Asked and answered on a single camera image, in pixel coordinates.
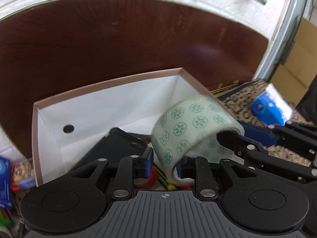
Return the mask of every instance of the screw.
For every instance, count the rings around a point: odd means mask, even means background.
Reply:
[[[316,168],[312,169],[312,175],[317,177],[317,169]]]
[[[247,146],[247,149],[250,149],[250,150],[253,150],[253,149],[255,149],[255,148],[256,148],[256,147],[254,147],[254,145],[251,145],[251,144]]]
[[[123,198],[129,195],[129,192],[126,190],[116,190],[114,191],[114,196],[117,198]]]
[[[204,197],[213,197],[216,195],[216,192],[211,189],[205,189],[205,190],[202,190],[200,194]]]

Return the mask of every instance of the blue package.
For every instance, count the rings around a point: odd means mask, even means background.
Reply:
[[[259,95],[250,107],[252,113],[266,125],[281,125],[291,118],[292,109],[283,100],[273,84]]]
[[[10,196],[10,161],[0,157],[0,207],[12,208]]]

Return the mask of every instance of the wooden headboard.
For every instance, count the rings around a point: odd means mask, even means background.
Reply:
[[[268,40],[159,0],[57,0],[0,21],[0,124],[31,156],[35,101],[131,74],[183,67],[210,90],[252,79]]]

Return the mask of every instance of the cardboard box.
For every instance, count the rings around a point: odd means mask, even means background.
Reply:
[[[284,65],[272,77],[278,92],[296,106],[317,74],[317,27],[302,19],[294,46]]]
[[[210,95],[178,68],[96,83],[36,102],[32,152],[37,185],[67,173],[111,128],[151,134],[170,106],[198,94]],[[73,126],[67,133],[66,125]]]

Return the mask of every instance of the roll of tape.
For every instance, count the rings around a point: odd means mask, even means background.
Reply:
[[[169,108],[156,122],[152,145],[169,182],[177,184],[173,170],[184,155],[199,155],[219,163],[233,151],[217,141],[218,132],[244,129],[213,97],[199,95]]]

